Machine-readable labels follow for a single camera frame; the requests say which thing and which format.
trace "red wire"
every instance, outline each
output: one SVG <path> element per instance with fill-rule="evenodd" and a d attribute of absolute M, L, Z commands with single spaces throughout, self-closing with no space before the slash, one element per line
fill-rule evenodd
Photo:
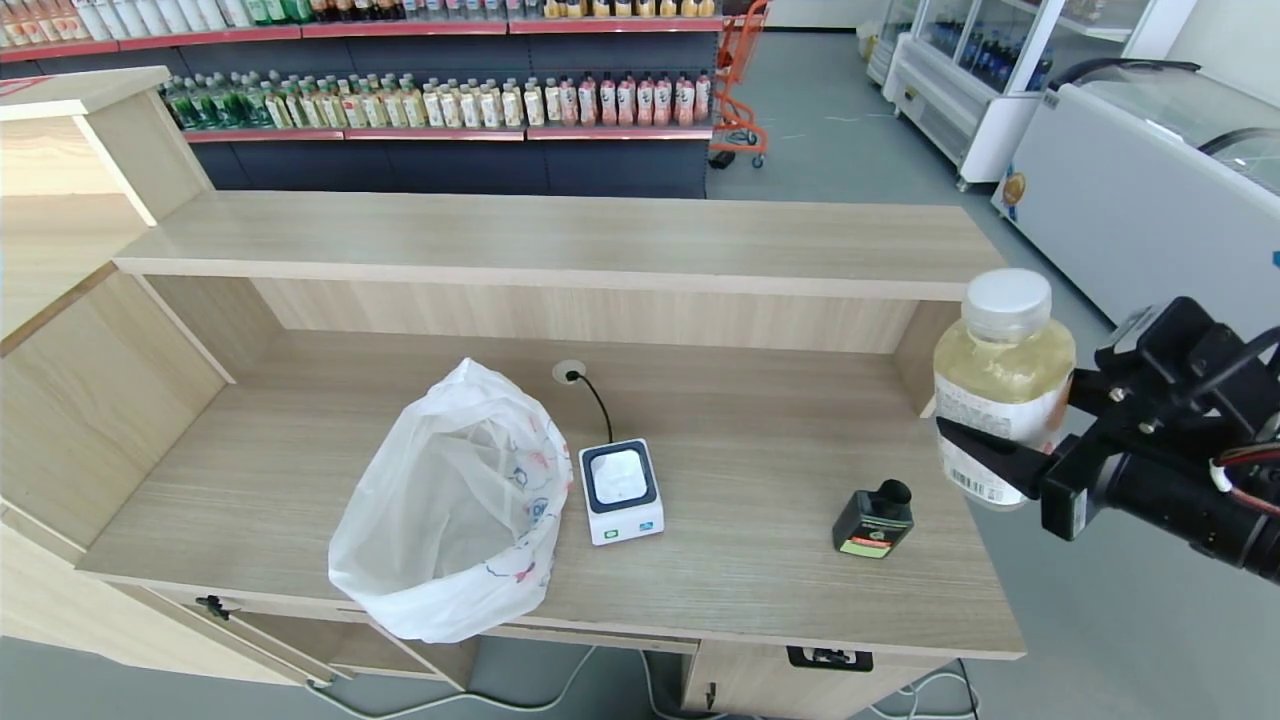
<path fill-rule="evenodd" d="M 1249 462 L 1257 462 L 1258 460 L 1275 460 L 1280 457 L 1280 450 L 1270 450 L 1263 452 L 1254 452 L 1252 455 L 1236 455 L 1234 457 L 1228 457 L 1225 460 L 1219 460 L 1219 465 L 1245 465 Z"/>
<path fill-rule="evenodd" d="M 1266 512 L 1272 518 L 1280 518 L 1280 506 L 1271 505 L 1270 502 L 1260 497 L 1253 497 L 1252 495 L 1242 491 L 1240 488 L 1231 488 L 1231 497 L 1234 497 L 1236 502 L 1248 505 L 1254 510 L 1261 510 L 1262 512 Z"/>

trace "glass door refrigerator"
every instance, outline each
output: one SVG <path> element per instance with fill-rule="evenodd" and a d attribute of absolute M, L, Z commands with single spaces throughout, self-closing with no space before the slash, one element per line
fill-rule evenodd
<path fill-rule="evenodd" d="M 1114 323 L 1179 295 L 1249 338 L 1280 309 L 1280 108 L 1193 63 L 1060 77 L 992 202 Z"/>
<path fill-rule="evenodd" d="M 890 0 L 888 10 L 884 13 L 884 27 L 867 61 L 867 77 L 876 85 L 884 85 L 893 49 L 897 47 L 897 36 L 910 32 L 923 5 L 924 0 Z"/>
<path fill-rule="evenodd" d="M 920 0 L 883 83 L 956 165 L 998 182 L 1056 73 L 1100 58 L 1162 59 L 1196 0 Z"/>

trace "wooden checkout counter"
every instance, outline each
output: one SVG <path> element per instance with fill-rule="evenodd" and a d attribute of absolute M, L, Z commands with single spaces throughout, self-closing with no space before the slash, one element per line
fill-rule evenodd
<path fill-rule="evenodd" d="M 959 208 L 216 192 L 164 68 L 0 96 L 6 634 L 243 680 L 468 683 L 477 641 L 383 633 L 329 537 L 401 409 L 463 356 L 570 445 L 649 441 L 662 536 L 593 547 L 580 489 L 545 602 L 489 634 L 687 656 L 684 706 L 852 715 L 1024 646 L 938 470 L 932 347 L 1001 260 Z M 884 560 L 835 552 L 906 482 Z M 216 596 L 229 619 L 197 598 Z M 787 646 L 872 653 L 797 669 Z"/>

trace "shopping cart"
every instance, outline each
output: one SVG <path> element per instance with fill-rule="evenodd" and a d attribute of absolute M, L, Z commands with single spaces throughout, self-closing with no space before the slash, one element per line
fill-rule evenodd
<path fill-rule="evenodd" d="M 741 14 L 730 14 L 726 6 L 724 35 L 721 37 L 719 53 L 716 58 L 716 99 L 719 101 L 719 120 L 716 123 L 716 136 L 712 138 L 713 152 L 749 152 L 753 168 L 764 167 L 764 155 L 769 151 L 769 135 L 756 120 L 755 110 L 746 102 L 733 99 L 733 88 L 742 83 L 746 65 L 755 51 L 755 41 L 764 29 L 764 19 L 769 14 L 771 0 L 750 1 Z"/>

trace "chest freezer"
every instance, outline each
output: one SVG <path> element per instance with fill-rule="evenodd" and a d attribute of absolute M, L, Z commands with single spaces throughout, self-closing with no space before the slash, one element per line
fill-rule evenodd
<path fill-rule="evenodd" d="M 1280 108 L 1198 65 L 1068 70 L 992 204 L 1114 323 L 1176 295 L 1245 338 L 1280 320 Z"/>

